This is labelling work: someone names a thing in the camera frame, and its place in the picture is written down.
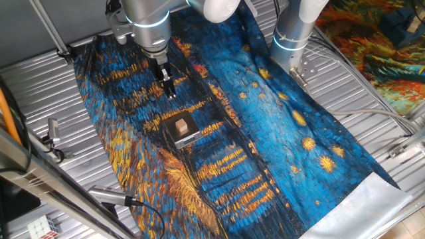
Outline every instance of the small wooden block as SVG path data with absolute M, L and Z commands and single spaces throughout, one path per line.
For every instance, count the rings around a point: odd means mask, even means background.
M 175 127 L 180 133 L 186 133 L 187 132 L 187 123 L 184 119 L 180 119 L 179 121 L 175 122 Z

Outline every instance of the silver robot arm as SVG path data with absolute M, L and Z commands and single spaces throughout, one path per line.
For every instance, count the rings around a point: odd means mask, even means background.
M 171 38 L 170 11 L 189 5 L 213 23 L 227 20 L 235 12 L 240 0 L 111 0 L 106 7 L 106 18 L 120 44 L 130 34 L 143 52 L 157 61 L 156 79 L 169 99 L 176 97 L 173 75 L 167 59 L 168 40 Z M 116 14 L 124 10 L 127 24 L 120 24 Z
M 270 53 L 288 74 L 300 67 L 304 47 L 328 1 L 289 0 L 289 6 L 280 13 Z

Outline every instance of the blue fabric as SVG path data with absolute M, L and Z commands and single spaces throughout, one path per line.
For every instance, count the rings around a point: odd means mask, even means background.
M 270 58 L 241 3 L 221 24 L 192 9 L 172 16 L 177 98 L 129 40 L 75 49 L 77 83 L 124 189 L 158 208 L 165 238 L 299 238 L 376 172 L 351 134 Z M 176 149 L 163 120 L 189 110 L 204 137 Z M 146 238 L 161 232 L 146 208 Z

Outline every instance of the painted fabric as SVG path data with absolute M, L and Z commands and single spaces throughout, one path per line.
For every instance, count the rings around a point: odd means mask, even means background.
M 330 0 L 317 26 L 401 115 L 425 99 L 425 40 L 395 48 L 378 24 L 404 0 Z
M 221 24 L 172 16 L 177 98 L 128 40 L 75 49 L 82 99 L 123 189 L 159 210 L 164 238 L 299 238 L 371 172 L 396 186 L 351 134 L 271 58 L 242 3 Z M 203 138 L 177 149 L 162 121 L 187 110 Z M 146 238 L 159 218 L 133 209 Z

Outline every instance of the metal frame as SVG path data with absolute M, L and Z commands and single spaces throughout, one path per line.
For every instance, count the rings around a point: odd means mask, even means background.
M 0 167 L 18 166 L 24 169 L 27 160 L 27 150 L 0 128 Z M 62 210 L 106 238 L 136 238 L 129 228 L 51 160 L 32 156 L 29 172 L 26 175 L 11 171 L 1 173 L 0 176 Z M 86 194 L 82 194 L 78 189 L 82 189 Z
M 47 12 L 41 4 L 40 0 L 29 0 L 29 2 L 33 6 L 37 15 L 40 17 L 40 20 L 43 23 L 44 27 L 46 27 L 46 30 L 48 31 L 50 37 L 52 37 L 52 40 L 58 48 L 58 53 L 63 55 L 67 64 L 72 64 L 72 59 L 70 57 L 68 48 L 66 47 L 65 42 L 62 40 L 62 37 L 60 37 L 59 32 L 56 30 L 56 27 L 54 27 L 52 20 L 47 15 Z

